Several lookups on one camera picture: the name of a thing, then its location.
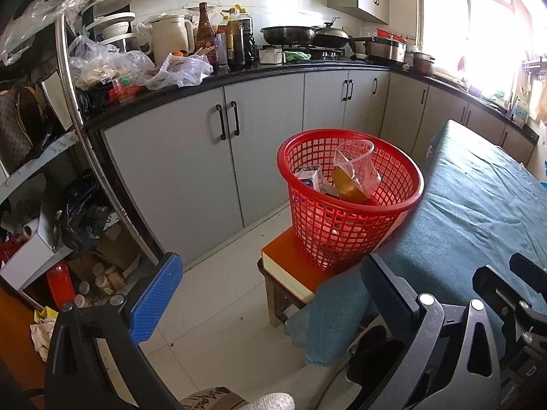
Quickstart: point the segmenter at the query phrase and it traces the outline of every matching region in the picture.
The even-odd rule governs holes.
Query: red plastic colander
[[[321,194],[294,175],[303,166],[321,165],[324,179],[332,183],[334,152],[347,140],[374,144],[371,159],[382,181],[369,205]],[[378,137],[356,131],[314,129],[297,134],[281,145],[277,167],[289,186],[293,227],[303,259],[335,273],[371,252],[423,192],[422,173],[409,156]]]

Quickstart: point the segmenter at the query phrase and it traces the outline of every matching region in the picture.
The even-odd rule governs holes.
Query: blue tablecloth
[[[432,145],[422,200],[382,245],[380,256],[417,293],[456,305],[478,297],[472,276],[493,265],[532,308],[547,313],[542,297],[509,270],[516,252],[547,267],[547,191],[501,148],[459,123],[449,121]],[[337,278],[322,284],[307,307],[311,364],[329,365],[343,354],[365,308],[370,310],[360,276]],[[501,357],[502,321],[488,311]]]

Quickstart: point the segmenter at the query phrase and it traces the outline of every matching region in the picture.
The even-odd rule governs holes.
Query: basket rim
[[[405,201],[401,203],[396,203],[394,205],[359,205],[357,203],[346,202],[343,200],[335,199],[330,197],[330,195],[322,194],[314,190],[313,188],[302,183],[296,176],[291,172],[288,166],[285,164],[285,152],[287,149],[296,146],[299,143],[307,142],[311,140],[325,139],[325,138],[340,138],[340,140],[351,140],[351,139],[365,139],[370,140],[376,146],[377,142],[382,142],[385,145],[385,148],[390,149],[390,154],[397,157],[400,161],[407,161],[412,168],[414,168],[414,176],[410,172],[412,181],[415,182],[416,189],[414,193]],[[362,133],[358,131],[351,131],[349,129],[336,129],[336,128],[324,128],[324,129],[312,129],[310,131],[304,131],[298,134],[295,134],[292,137],[289,137],[283,142],[277,152],[277,168],[281,173],[282,177],[289,184],[289,186],[298,187],[298,191],[304,194],[308,198],[315,198],[319,202],[331,204],[337,208],[348,210],[351,214],[357,215],[370,215],[373,214],[393,214],[393,213],[402,213],[412,208],[422,197],[423,194],[423,175],[422,171],[419,170],[418,166],[414,161],[403,151],[401,151],[396,146],[391,143],[375,137],[373,135]]]

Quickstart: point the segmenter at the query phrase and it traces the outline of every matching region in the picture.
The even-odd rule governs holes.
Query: tile floor
[[[285,208],[184,273],[156,331],[140,345],[177,399],[222,385],[248,401],[290,393],[296,410],[306,410],[340,368],[305,365],[304,350],[291,344],[282,326],[269,323],[256,262],[261,248],[290,225],[291,211]],[[106,344],[100,347],[118,394],[134,403]],[[359,388],[341,374],[320,410],[345,408]]]

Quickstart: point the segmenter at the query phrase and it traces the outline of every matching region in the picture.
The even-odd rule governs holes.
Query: paper roll
[[[31,220],[23,227],[23,235],[30,239],[38,230],[38,219]]]

